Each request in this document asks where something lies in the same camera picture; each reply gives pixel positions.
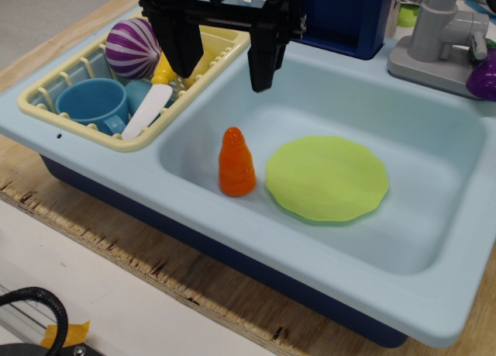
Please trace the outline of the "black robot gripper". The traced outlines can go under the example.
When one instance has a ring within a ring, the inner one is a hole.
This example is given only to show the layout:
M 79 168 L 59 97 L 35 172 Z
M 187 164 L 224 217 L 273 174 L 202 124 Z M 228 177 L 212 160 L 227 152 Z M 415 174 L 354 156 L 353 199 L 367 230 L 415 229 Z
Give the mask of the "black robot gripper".
M 305 0 L 141 0 L 172 70 L 192 75 L 204 50 L 199 25 L 250 33 L 248 62 L 254 92 L 271 88 L 291 38 L 306 31 Z

